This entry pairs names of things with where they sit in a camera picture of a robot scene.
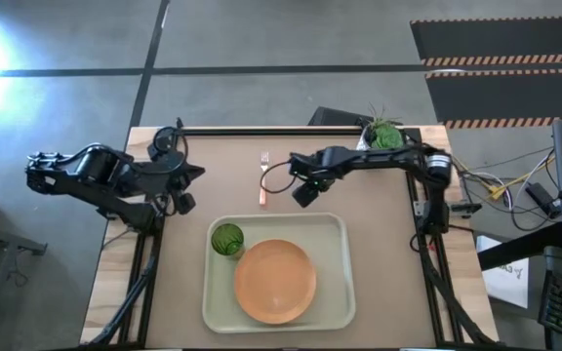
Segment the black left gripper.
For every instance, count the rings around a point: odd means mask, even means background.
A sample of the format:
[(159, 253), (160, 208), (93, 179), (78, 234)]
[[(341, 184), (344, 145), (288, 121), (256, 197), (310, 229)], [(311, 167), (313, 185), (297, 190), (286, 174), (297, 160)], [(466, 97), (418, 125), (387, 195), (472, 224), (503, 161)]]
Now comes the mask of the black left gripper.
[[(137, 185), (141, 193), (147, 196), (162, 193), (166, 188), (171, 170), (178, 166), (181, 161), (181, 153), (168, 153), (154, 161), (136, 163), (140, 170)], [(177, 178), (179, 184), (190, 185), (193, 180), (205, 173), (205, 169), (184, 163), (178, 167), (177, 172), (180, 173)]]

